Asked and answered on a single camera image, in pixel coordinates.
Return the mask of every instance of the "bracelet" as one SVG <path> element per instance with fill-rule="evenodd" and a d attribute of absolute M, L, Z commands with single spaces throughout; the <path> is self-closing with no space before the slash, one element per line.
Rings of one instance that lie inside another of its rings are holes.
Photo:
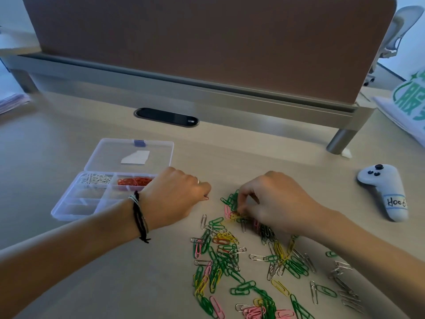
<path fill-rule="evenodd" d="M 139 238 L 145 243 L 149 244 L 148 241 L 150 239 L 146 238 L 146 235 L 149 232 L 149 229 L 147 227 L 145 217 L 141 213 L 141 208 L 139 205 L 139 193 L 137 192 L 137 190 L 134 192 L 134 195 L 131 195 L 129 198 L 134 201 L 133 214 L 134 214 L 135 224 L 137 225 L 137 228 L 139 229 L 139 232 L 140 232 Z"/>

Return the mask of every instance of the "beige desk surface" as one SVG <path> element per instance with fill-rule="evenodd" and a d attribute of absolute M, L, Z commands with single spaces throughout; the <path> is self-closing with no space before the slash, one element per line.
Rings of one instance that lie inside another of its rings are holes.
<path fill-rule="evenodd" d="M 320 203 L 425 260 L 424 150 L 378 111 L 351 142 L 353 158 L 348 160 L 326 152 L 324 144 L 335 130 L 316 125 L 282 120 L 301 134 L 293 139 L 290 134 L 282 137 L 205 122 L 180 128 L 137 119 L 129 107 L 53 92 L 34 99 L 36 103 L 0 116 L 0 248 L 63 224 L 50 211 L 102 138 L 174 141 L 172 166 L 209 181 L 212 191 L 210 200 L 197 205 L 187 219 L 152 232 L 151 244 L 135 240 L 107 253 L 46 292 L 18 318 L 206 318 L 192 296 L 196 268 L 189 238 L 202 234 L 202 214 L 210 220 L 223 214 L 220 197 L 268 170 L 289 174 Z M 318 141 L 299 139 L 311 134 Z M 356 183 L 357 171 L 376 163 L 398 167 L 410 208 L 407 222 L 388 221 Z M 248 248 L 241 256 L 241 274 L 266 289 L 278 308 L 291 308 L 289 298 L 266 280 L 267 264 L 248 259 L 249 253 L 267 255 L 268 248 L 238 225 L 228 228 Z M 284 273 L 281 281 L 298 301 L 316 319 L 367 318 L 344 307 L 339 298 L 319 295 L 319 305 L 313 305 L 310 279 L 337 290 L 326 278 L 334 259 L 325 257 L 325 247 L 305 238 L 297 247 L 309 253 L 318 269 L 318 274 L 300 280 Z M 360 295 L 370 317 L 404 318 L 357 272 L 345 273 L 343 279 Z M 215 294 L 227 318 L 242 318 L 235 304 L 257 297 L 231 296 L 228 289 L 235 285 L 223 277 Z"/>

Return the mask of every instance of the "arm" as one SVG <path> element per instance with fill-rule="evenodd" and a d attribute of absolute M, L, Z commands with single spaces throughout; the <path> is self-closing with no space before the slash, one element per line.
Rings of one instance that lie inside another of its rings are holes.
<path fill-rule="evenodd" d="M 247 205 L 247 196 L 258 205 Z M 423 318 L 425 263 L 363 230 L 338 211 L 320 205 L 291 177 L 269 171 L 247 182 L 240 188 L 238 206 L 240 213 L 248 213 L 265 225 L 328 247 L 408 316 Z"/>
<path fill-rule="evenodd" d="M 207 182 L 198 184 L 193 176 L 166 169 L 140 192 L 149 230 L 188 216 L 210 190 Z M 2 318 L 12 318 L 77 269 L 138 236 L 133 201 L 125 199 L 103 212 L 1 250 Z"/>

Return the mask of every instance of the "office chair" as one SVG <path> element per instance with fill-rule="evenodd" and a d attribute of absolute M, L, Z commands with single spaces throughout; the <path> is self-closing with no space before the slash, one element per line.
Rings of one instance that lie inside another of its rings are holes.
<path fill-rule="evenodd" d="M 370 82 L 375 81 L 373 72 L 376 69 L 379 58 L 390 58 L 396 56 L 401 39 L 406 32 L 419 20 L 424 13 L 424 8 L 419 5 L 409 5 L 399 9 L 385 34 L 381 47 L 375 56 L 369 74 L 367 75 L 364 86 L 368 86 Z"/>

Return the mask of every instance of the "brown divider panel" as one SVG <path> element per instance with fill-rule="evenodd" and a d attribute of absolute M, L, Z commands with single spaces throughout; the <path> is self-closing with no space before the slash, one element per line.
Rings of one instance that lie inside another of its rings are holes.
<path fill-rule="evenodd" d="M 24 0 L 43 52 L 353 103 L 395 0 Z"/>

